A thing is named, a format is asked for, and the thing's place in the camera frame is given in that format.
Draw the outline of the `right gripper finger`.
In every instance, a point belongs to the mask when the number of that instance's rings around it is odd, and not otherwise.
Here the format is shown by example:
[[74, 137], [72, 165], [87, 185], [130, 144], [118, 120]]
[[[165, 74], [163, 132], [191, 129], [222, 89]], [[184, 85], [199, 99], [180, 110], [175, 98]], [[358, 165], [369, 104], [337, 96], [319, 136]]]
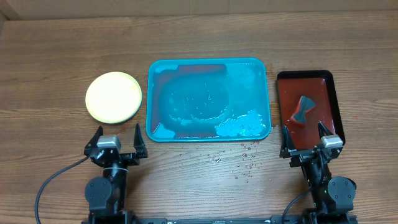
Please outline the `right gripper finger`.
[[320, 137], [320, 146], [326, 146], [327, 144], [327, 136], [332, 136], [333, 133], [321, 122], [318, 122], [318, 134]]
[[297, 152], [293, 139], [290, 135], [290, 131], [287, 126], [282, 128], [282, 145], [280, 148], [279, 157], [289, 158]]

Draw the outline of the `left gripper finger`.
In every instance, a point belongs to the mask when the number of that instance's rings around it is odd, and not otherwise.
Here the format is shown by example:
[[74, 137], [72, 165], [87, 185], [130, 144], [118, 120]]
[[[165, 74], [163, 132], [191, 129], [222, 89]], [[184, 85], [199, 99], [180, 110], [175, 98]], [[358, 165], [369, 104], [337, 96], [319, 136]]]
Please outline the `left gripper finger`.
[[98, 129], [96, 130], [94, 136], [89, 140], [87, 145], [84, 148], [84, 155], [89, 156], [91, 154], [91, 151], [95, 148], [97, 148], [97, 143], [99, 141], [99, 138], [103, 135], [103, 127], [99, 126]]
[[137, 158], [148, 158], [148, 151], [142, 138], [141, 127], [138, 123], [135, 126], [134, 132], [134, 148]]

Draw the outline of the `red black sponge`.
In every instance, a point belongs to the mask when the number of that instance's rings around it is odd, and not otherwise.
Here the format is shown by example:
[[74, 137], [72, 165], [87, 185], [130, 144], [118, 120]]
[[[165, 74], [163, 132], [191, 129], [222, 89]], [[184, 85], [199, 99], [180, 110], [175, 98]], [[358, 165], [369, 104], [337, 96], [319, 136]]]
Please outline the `red black sponge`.
[[295, 124], [305, 126], [307, 123], [305, 116], [309, 111], [314, 109], [314, 107], [316, 107], [316, 104], [312, 99], [306, 96], [301, 96], [295, 111], [290, 117], [290, 121]]

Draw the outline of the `yellow-green plate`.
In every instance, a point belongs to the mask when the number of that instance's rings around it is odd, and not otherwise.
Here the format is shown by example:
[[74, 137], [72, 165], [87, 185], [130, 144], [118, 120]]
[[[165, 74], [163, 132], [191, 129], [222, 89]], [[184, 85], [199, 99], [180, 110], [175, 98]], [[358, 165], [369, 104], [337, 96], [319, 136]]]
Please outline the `yellow-green plate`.
[[142, 103], [142, 90], [137, 80], [124, 72], [108, 72], [88, 87], [85, 105], [97, 121], [118, 124], [131, 119]]

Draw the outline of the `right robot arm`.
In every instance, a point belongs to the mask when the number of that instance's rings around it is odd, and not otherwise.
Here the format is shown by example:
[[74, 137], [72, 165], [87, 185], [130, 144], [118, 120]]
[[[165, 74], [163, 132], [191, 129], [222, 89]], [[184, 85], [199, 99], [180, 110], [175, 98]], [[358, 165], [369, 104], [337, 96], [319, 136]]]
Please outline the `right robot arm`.
[[[282, 145], [279, 156], [289, 158], [290, 167], [300, 167], [308, 182], [308, 190], [294, 198], [285, 208], [277, 223], [357, 223], [348, 212], [354, 209], [356, 183], [342, 176], [333, 177], [328, 163], [338, 158], [343, 141], [322, 122], [318, 123], [320, 142], [311, 149], [298, 150], [288, 127], [282, 129]], [[288, 217], [289, 209], [310, 194], [314, 208], [307, 208], [301, 216]]]

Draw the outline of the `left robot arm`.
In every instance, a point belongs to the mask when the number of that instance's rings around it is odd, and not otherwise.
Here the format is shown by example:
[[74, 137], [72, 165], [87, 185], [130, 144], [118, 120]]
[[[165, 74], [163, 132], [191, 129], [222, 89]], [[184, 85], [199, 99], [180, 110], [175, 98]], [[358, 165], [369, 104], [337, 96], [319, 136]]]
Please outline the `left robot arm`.
[[99, 127], [85, 146], [84, 155], [103, 169], [103, 174], [91, 179], [85, 187], [85, 198], [89, 203], [88, 223], [139, 223], [134, 212], [124, 209], [127, 197], [127, 175], [130, 166], [138, 166], [148, 157], [137, 124], [134, 132], [134, 152], [122, 153], [117, 135], [104, 135]]

